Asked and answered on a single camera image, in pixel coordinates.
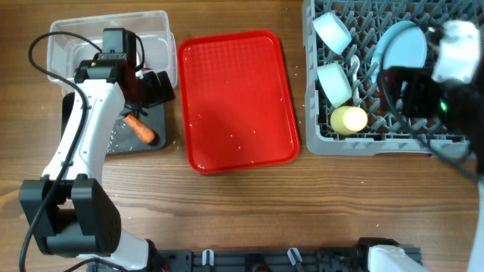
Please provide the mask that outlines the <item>light green bowl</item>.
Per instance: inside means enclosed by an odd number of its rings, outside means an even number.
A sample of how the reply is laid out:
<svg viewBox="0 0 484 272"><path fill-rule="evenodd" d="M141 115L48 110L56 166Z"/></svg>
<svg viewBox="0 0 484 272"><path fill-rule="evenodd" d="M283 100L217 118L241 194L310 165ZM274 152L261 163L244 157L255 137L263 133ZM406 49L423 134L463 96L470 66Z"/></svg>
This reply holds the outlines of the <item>light green bowl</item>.
<svg viewBox="0 0 484 272"><path fill-rule="evenodd" d="M319 66L317 74L321 87L333 107L344 105L352 97L352 88L338 63Z"/></svg>

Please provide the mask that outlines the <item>light blue bowl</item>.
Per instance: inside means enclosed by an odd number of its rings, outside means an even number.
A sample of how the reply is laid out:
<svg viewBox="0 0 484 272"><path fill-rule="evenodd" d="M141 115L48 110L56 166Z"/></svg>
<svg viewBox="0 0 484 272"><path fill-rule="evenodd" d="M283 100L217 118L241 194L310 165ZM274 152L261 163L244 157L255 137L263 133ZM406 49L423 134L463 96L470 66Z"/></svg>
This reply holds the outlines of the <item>light blue bowl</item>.
<svg viewBox="0 0 484 272"><path fill-rule="evenodd" d="M312 25L321 40L335 54L342 54L352 41L350 31L345 24L331 12L314 19Z"/></svg>

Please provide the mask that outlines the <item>white rice pile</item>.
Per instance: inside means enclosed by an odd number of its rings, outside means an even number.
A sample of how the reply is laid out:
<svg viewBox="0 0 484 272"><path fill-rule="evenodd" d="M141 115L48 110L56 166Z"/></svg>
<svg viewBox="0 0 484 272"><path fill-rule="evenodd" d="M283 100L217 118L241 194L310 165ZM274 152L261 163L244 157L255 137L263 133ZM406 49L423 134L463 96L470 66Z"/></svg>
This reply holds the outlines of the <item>white rice pile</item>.
<svg viewBox="0 0 484 272"><path fill-rule="evenodd" d="M150 145L141 141L129 126L116 124L108 141L107 154L130 153L149 149Z"/></svg>

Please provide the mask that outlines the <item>orange carrot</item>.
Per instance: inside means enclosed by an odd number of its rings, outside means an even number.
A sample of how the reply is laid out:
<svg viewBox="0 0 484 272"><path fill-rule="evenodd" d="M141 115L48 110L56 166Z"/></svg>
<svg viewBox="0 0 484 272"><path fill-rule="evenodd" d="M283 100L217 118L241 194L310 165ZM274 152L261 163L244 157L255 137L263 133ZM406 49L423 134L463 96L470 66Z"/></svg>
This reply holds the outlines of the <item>orange carrot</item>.
<svg viewBox="0 0 484 272"><path fill-rule="evenodd" d="M156 140L156 133L133 115L127 115L123 118L123 121L134 131L143 143L151 144Z"/></svg>

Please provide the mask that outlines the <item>yellow plastic cup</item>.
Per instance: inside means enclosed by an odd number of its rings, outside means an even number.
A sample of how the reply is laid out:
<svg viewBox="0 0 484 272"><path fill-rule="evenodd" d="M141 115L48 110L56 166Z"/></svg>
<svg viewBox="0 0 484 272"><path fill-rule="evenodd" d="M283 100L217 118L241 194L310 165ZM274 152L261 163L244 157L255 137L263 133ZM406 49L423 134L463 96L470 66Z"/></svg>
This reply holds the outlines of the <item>yellow plastic cup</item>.
<svg viewBox="0 0 484 272"><path fill-rule="evenodd" d="M338 134L354 134L368 123L367 113L360 107L341 106L336 108L330 116L330 126Z"/></svg>

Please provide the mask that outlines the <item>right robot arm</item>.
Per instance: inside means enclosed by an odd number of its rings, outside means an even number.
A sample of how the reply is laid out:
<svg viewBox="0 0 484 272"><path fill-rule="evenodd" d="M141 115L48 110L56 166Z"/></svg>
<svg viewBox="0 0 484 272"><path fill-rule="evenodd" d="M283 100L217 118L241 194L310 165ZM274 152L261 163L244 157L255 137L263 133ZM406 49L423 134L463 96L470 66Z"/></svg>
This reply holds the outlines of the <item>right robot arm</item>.
<svg viewBox="0 0 484 272"><path fill-rule="evenodd" d="M386 99L385 107L399 122L404 117L438 117L447 129L470 141L468 151L477 158L476 171L464 166L464 160L451 159L421 141L432 153L477 183L479 212L469 271L483 270L483 64L480 63L468 83L457 79L437 82L429 69L394 66L381 70L378 88Z"/></svg>

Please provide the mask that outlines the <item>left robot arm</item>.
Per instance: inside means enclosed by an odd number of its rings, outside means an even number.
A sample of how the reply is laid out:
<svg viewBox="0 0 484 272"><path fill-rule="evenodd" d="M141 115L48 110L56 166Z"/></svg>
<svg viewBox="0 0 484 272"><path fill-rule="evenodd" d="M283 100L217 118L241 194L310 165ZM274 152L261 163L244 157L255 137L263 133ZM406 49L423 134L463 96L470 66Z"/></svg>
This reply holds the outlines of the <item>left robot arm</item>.
<svg viewBox="0 0 484 272"><path fill-rule="evenodd" d="M101 180L116 122L124 121L148 145L166 135L143 122L164 122L164 105L175 93L165 72L144 65L144 46L134 32L106 28L93 58L68 81L72 108L55 155L40 179L26 180L19 200L29 223L23 241L44 255L78 258L117 271L167 271L150 240L123 230L118 209Z"/></svg>

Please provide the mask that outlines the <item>light blue plate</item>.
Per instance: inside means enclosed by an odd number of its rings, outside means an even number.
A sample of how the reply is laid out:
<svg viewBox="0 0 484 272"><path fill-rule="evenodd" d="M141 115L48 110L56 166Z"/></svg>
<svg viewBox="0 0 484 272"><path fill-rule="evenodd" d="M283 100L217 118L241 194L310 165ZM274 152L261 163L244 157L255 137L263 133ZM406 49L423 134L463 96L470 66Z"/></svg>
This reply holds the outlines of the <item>light blue plate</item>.
<svg viewBox="0 0 484 272"><path fill-rule="evenodd" d="M380 71L380 60L383 49L393 38L385 56L384 68L391 66L405 66L410 68L421 68L427 58L427 40L423 31L411 21L398 22L391 26L380 38L373 54L371 65L377 67L371 75L371 81L377 81L377 74Z"/></svg>

